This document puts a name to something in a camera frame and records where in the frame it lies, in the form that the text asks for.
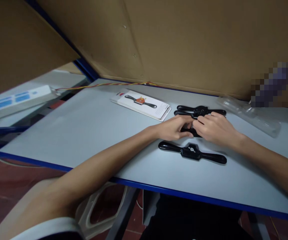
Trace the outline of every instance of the hand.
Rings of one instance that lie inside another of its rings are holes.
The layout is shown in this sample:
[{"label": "hand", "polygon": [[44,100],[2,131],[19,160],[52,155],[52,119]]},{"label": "hand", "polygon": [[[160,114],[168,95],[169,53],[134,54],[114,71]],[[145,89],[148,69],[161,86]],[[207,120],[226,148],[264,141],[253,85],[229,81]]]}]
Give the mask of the hand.
[{"label": "hand", "polygon": [[173,141],[183,137],[192,138],[193,135],[190,132],[180,132],[180,130],[185,124],[187,124],[187,128],[191,128],[193,121],[194,119],[191,116],[176,115],[175,117],[152,127],[155,128],[153,131],[156,131],[157,138]]},{"label": "hand", "polygon": [[193,121],[193,127],[205,140],[233,149],[245,138],[223,115],[216,112],[199,116]]}]

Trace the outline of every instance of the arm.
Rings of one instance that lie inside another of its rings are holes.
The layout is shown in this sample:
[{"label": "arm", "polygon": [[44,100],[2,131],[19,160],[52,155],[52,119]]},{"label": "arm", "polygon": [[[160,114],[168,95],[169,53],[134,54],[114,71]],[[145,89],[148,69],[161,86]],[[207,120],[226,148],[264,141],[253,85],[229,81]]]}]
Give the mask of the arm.
[{"label": "arm", "polygon": [[288,192],[288,158],[241,134],[224,116],[215,112],[199,116],[193,127],[207,141],[229,147],[248,158]]},{"label": "arm", "polygon": [[190,127],[192,122],[190,116],[178,115],[92,156],[40,193],[19,217],[10,237],[47,220],[74,217],[85,197],[99,189],[147,145],[158,138],[171,141],[193,137],[189,132],[180,132],[184,124]]}]

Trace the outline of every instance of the clear plastic blister pack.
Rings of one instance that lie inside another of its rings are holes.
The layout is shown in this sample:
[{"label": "clear plastic blister pack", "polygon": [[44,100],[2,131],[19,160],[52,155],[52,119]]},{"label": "clear plastic blister pack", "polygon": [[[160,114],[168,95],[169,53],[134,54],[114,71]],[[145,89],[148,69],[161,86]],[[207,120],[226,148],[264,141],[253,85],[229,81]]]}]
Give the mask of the clear plastic blister pack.
[{"label": "clear plastic blister pack", "polygon": [[281,129],[280,122],[269,117],[262,108],[251,107],[250,104],[228,95],[218,97],[217,102],[269,136],[273,138],[278,136]]}]

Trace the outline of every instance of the wire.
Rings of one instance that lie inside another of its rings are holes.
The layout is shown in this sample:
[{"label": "wire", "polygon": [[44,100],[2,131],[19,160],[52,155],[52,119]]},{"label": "wire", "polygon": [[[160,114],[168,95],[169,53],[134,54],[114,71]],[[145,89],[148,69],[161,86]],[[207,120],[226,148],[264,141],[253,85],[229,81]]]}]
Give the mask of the wire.
[{"label": "wire", "polygon": [[140,204],[138,203],[138,200],[136,200],[137,205],[140,207],[140,209],[143,210],[143,208],[140,206]]},{"label": "wire", "polygon": [[152,86],[159,87],[157,84],[151,83],[151,82],[144,82],[144,83],[101,83],[101,84],[96,84],[93,86],[83,86],[83,87],[73,87],[73,88],[58,88],[55,90],[56,91],[58,91],[58,90],[76,90],[76,89],[93,88],[93,87],[99,87],[99,86],[105,86],[105,85],[148,85],[148,86],[152,85]]},{"label": "wire", "polygon": [[270,217],[270,220],[271,220],[271,223],[273,224],[273,226],[274,226],[274,228],[275,228],[275,231],[276,231],[276,233],[277,233],[278,240],[280,240],[279,234],[278,234],[278,231],[277,231],[277,228],[275,227],[274,221],[273,221],[273,219],[272,219],[271,217]]},{"label": "wire", "polygon": [[26,167],[26,168],[41,168],[40,166],[25,166],[25,165],[20,165],[16,163],[10,163],[5,160],[0,159],[0,162],[5,163],[7,165],[15,166],[15,167]]}]

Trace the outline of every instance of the blue label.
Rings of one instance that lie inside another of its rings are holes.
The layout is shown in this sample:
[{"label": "blue label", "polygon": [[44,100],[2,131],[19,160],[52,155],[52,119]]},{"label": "blue label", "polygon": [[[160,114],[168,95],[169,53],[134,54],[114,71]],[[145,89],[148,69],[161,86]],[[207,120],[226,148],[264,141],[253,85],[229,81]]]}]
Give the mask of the blue label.
[{"label": "blue label", "polygon": [[12,97],[2,98],[0,99],[0,102],[4,102],[5,100],[11,99]]},{"label": "blue label", "polygon": [[1,102],[1,103],[0,103],[0,108],[5,107],[5,106],[8,106],[8,105],[11,105],[11,104],[12,104],[12,100],[8,100],[8,101],[5,101],[5,102]]},{"label": "blue label", "polygon": [[22,95],[24,95],[24,94],[28,94],[28,92],[23,92],[23,93],[15,94],[15,97],[22,96]]},{"label": "blue label", "polygon": [[21,96],[21,97],[18,97],[18,98],[15,98],[15,102],[21,102],[21,101],[24,101],[24,100],[27,100],[27,99],[30,99],[30,95],[29,94]]}]

